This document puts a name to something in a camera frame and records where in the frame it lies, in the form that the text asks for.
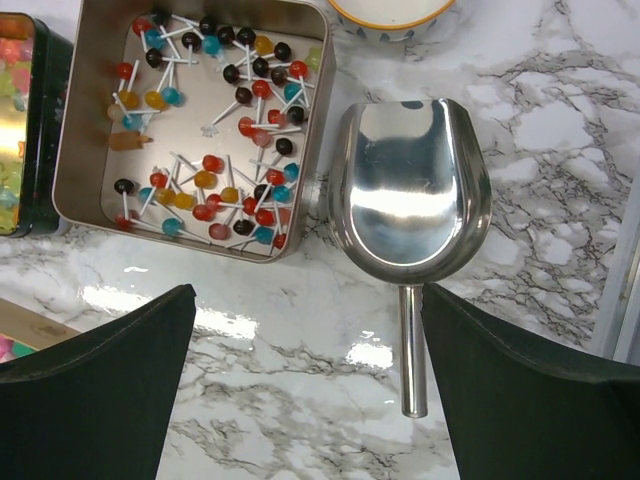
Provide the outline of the metal scoop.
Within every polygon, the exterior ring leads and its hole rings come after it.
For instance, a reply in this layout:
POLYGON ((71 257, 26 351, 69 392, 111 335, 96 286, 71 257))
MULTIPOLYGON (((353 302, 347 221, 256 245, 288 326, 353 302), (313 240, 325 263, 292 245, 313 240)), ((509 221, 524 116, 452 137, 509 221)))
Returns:
POLYGON ((422 293, 479 251, 491 185, 469 112, 449 98, 357 103, 327 184, 331 230, 368 275, 397 286, 401 408, 428 413, 422 293))

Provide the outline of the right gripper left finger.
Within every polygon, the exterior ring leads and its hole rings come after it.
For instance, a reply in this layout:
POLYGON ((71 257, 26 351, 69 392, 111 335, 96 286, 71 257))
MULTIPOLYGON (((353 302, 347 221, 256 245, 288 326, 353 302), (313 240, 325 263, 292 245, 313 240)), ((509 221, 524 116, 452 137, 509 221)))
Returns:
POLYGON ((4 479, 153 479, 192 335, 179 285, 1 366, 4 479))

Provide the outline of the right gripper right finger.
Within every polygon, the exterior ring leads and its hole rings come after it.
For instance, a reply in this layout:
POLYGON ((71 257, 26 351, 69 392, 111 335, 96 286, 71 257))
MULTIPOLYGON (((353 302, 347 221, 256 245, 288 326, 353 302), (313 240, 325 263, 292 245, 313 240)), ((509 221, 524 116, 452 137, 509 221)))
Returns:
POLYGON ((427 346, 463 479, 636 479, 639 369, 422 288, 427 346))

